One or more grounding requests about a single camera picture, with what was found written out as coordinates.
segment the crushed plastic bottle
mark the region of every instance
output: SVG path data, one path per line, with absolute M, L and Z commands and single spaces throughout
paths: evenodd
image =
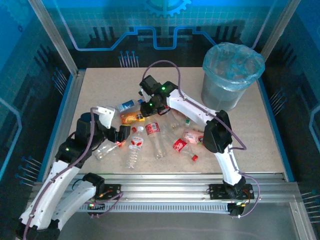
M 145 130 L 152 144 L 155 159 L 161 159 L 167 156 L 159 124 L 152 116 L 145 119 Z
M 175 131 L 180 127 L 180 124 L 173 115 L 172 109 L 168 106 L 166 107 L 166 109 L 169 110 L 165 114 L 161 115 L 161 117 L 164 119 L 165 125 Z
M 144 131 L 143 126 L 138 126 L 137 128 L 132 128 L 134 134 L 131 137 L 131 142 L 129 145 L 129 155 L 126 161 L 126 167 L 129 169 L 134 169 L 136 162 L 141 158 L 142 146 L 144 144 L 144 139 L 141 137 Z
M 194 162 L 197 161 L 198 156 L 194 154 L 186 139 L 179 138 L 166 126 L 163 126 L 161 135 L 178 153 L 186 157 L 190 157 Z
M 95 156 L 96 159 L 101 160 L 103 159 L 106 155 L 108 155 L 112 150 L 122 147 L 122 145 L 125 142 L 112 142 L 109 140 L 105 140 L 100 147 L 98 147 L 97 150 L 95 150 L 92 154 Z

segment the red bottle cap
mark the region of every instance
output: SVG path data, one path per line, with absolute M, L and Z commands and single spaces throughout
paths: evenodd
M 197 159 L 198 159 L 198 156 L 197 155 L 194 155 L 193 157 L 192 157 L 192 161 L 197 161 Z

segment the red bottle label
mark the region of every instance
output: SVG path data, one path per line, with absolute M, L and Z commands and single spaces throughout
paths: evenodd
M 160 132 L 160 128 L 157 122 L 149 123 L 145 126 L 146 134 L 153 134 L 155 132 Z
M 172 147 L 175 150 L 177 150 L 178 153 L 180 153 L 180 151 L 185 147 L 185 145 L 187 145 L 187 143 L 183 141 L 181 138 L 179 138 L 178 141 L 176 141 Z

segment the trash can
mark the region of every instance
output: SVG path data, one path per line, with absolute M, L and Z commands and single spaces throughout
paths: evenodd
M 265 70 L 261 54 L 245 46 L 222 42 L 209 49 L 203 61 L 203 103 L 213 110 L 233 109 L 245 90 Z

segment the white robotic arm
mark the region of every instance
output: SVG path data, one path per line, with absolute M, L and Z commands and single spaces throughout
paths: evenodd
M 98 116 L 89 112 L 77 121 L 74 138 L 69 136 L 59 147 L 51 171 L 37 196 L 22 213 L 16 236 L 27 240 L 57 240 L 68 219 L 88 200 L 97 199 L 105 188 L 105 179 L 86 174 L 78 188 L 59 203 L 71 180 L 104 140 L 123 142 L 130 135 L 130 126 L 121 125 L 119 131 L 110 125 L 114 110 L 98 107 Z
M 216 156 L 223 173 L 225 188 L 231 197 L 235 197 L 245 185 L 246 180 L 239 173 L 232 151 L 231 133 L 212 117 L 216 116 L 231 129 L 228 114 L 225 111 L 216 112 L 209 109 L 187 96 L 183 91 L 179 91 L 172 82 L 167 81 L 160 84 L 150 75 L 142 80 L 140 87 L 140 94 L 145 98 L 140 109 L 144 117 L 160 114 L 165 106 L 168 106 L 203 127 L 203 144 Z
M 209 109 L 201 105 L 197 101 L 187 96 L 184 92 L 182 92 L 182 94 L 184 95 L 184 99 L 187 98 L 189 101 L 194 102 L 198 106 L 205 109 L 208 113 L 211 113 L 212 115 L 216 115 L 215 110 Z M 200 127 L 205 129 L 207 122 L 210 122 L 213 119 L 213 117 L 208 115 L 207 113 L 204 113 L 199 108 L 195 107 L 194 105 L 190 104 L 184 99 L 181 97 L 179 91 L 175 89 L 170 93 L 170 96 L 167 97 L 166 102 L 168 107 L 178 110 L 179 112 L 183 113 L 185 116 L 190 118 L 192 121 L 197 123 Z M 232 144 L 229 144 L 224 149 L 223 153 L 215 152 L 214 155 L 216 156 L 219 162 L 219 165 L 221 167 L 223 180 L 229 185 L 233 186 L 240 181 L 242 176 L 238 173 L 238 165 L 235 160 L 234 153 L 232 150 L 229 150 L 231 148 L 232 148 Z

